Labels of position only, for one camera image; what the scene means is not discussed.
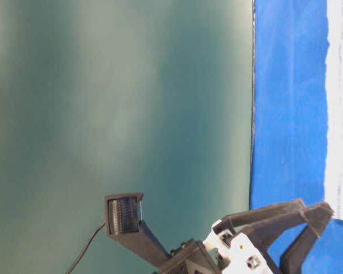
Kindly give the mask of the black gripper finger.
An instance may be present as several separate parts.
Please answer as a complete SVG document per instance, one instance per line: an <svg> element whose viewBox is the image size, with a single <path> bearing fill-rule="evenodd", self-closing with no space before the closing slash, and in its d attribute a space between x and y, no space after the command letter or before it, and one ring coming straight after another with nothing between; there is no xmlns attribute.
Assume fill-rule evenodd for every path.
<svg viewBox="0 0 343 274"><path fill-rule="evenodd" d="M243 229L243 232L258 245L258 249L272 261L280 273L301 273L302 263L332 215L330 205L320 202L304 209L247 224L248 227ZM281 255L280 264L276 265L268 254L268 248L283 232L300 224L305 224L306 227Z"/></svg>
<svg viewBox="0 0 343 274"><path fill-rule="evenodd" d="M305 204L302 199L295 199L288 202L268 205L254 210L234 213L226 215L219 220L217 224L213 224L212 230L215 233L220 233L225 229L234 231L235 227L266 220L271 217L277 217L304 208Z"/></svg>

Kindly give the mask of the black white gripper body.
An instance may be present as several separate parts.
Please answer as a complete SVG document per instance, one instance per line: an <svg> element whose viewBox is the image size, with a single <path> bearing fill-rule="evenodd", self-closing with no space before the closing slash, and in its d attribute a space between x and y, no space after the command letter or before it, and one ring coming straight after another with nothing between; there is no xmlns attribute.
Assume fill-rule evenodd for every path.
<svg viewBox="0 0 343 274"><path fill-rule="evenodd" d="M203 241L181 245L159 273L280 273L247 235L216 221Z"/></svg>

